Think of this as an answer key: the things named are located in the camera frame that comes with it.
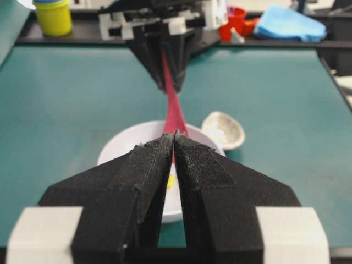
blue cloth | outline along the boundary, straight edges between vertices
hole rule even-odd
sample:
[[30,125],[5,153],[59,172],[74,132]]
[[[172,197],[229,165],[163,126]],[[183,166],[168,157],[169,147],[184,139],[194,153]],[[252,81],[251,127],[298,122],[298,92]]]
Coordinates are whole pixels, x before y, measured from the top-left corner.
[[263,39],[319,42],[326,37],[326,27],[295,10],[271,4],[254,28]]

yellow container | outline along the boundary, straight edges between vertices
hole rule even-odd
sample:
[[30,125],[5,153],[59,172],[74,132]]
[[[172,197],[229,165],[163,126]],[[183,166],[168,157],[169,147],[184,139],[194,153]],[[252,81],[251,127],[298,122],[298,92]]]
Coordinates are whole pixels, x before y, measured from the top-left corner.
[[67,35],[72,29],[71,13],[68,8],[70,0],[56,2],[36,2],[36,14],[40,27],[47,36],[59,37]]

green tabletop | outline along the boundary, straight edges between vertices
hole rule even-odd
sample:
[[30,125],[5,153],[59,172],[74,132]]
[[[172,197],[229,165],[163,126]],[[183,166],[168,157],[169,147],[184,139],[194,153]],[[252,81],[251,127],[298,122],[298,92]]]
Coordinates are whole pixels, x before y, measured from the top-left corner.
[[[93,167],[117,132],[164,119],[167,100],[126,48],[15,47],[0,70],[0,245],[48,185]],[[330,246],[352,245],[352,115],[311,49],[213,48],[181,93],[188,123],[234,116],[245,144],[227,156],[293,187]],[[160,246],[184,246],[182,222]]]

white ceramic bowl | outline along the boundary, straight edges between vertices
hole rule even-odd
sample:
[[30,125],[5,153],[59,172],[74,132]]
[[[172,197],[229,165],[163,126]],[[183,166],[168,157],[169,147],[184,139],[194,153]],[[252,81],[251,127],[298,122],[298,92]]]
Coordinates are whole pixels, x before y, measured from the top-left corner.
[[[148,141],[157,139],[163,133],[165,121],[150,121],[146,123],[131,126],[112,139],[105,145],[100,152],[98,165],[117,158],[128,153],[135,145],[144,144]],[[189,132],[189,137],[199,143],[212,147],[217,153],[225,156],[225,152],[219,147],[210,137],[205,135],[199,128],[193,125],[186,125]],[[180,201],[180,190],[178,186],[175,165],[171,166],[170,174],[174,175],[174,183],[166,192],[163,223],[174,222],[182,219],[182,207]]]

red container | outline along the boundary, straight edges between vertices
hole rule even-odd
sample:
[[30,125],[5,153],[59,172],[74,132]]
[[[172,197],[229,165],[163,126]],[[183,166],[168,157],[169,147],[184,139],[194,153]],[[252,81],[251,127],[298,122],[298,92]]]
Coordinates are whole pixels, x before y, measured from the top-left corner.
[[247,16],[247,11],[239,7],[228,7],[227,13],[229,22],[219,28],[219,34],[223,41],[231,40],[231,28],[235,28],[238,34],[242,34],[244,19]]

